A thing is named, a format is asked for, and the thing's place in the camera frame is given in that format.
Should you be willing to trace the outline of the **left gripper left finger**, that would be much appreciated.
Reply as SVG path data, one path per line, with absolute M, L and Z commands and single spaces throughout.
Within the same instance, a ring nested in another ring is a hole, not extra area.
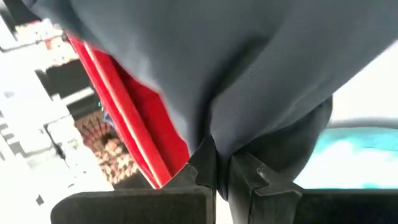
M 161 189 L 82 192 L 60 201 L 52 224 L 210 224 L 215 222 L 216 147 L 204 138 Z

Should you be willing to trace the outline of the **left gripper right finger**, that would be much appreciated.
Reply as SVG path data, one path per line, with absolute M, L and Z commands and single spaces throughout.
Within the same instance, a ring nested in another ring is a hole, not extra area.
M 397 223 L 396 189 L 303 189 L 250 153 L 231 158 L 228 179 L 234 223 Z

